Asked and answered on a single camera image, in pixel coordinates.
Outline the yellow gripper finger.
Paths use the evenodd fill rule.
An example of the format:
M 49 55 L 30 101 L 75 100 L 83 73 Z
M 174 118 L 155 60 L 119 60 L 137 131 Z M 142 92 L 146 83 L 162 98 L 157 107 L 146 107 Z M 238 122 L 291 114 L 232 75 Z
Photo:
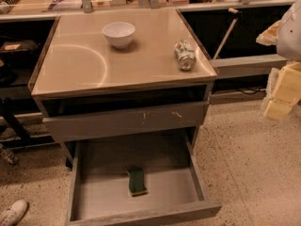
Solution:
M 280 121 L 301 100 L 301 63 L 289 62 L 281 70 L 273 68 L 268 76 L 262 114 L 266 119 Z
M 276 21 L 272 25 L 270 25 L 266 30 L 264 30 L 260 35 L 256 38 L 256 43 L 265 46 L 271 46 L 277 44 L 277 32 L 280 25 L 280 21 Z

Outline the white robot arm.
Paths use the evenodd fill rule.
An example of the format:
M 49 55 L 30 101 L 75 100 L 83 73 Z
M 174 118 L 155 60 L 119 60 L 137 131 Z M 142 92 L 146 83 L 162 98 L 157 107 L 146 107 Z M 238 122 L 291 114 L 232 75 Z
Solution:
M 287 59 L 282 69 L 269 74 L 263 116 L 272 121 L 284 119 L 301 100 L 301 0 L 296 0 L 282 18 L 269 26 L 256 43 L 277 47 L 277 54 Z

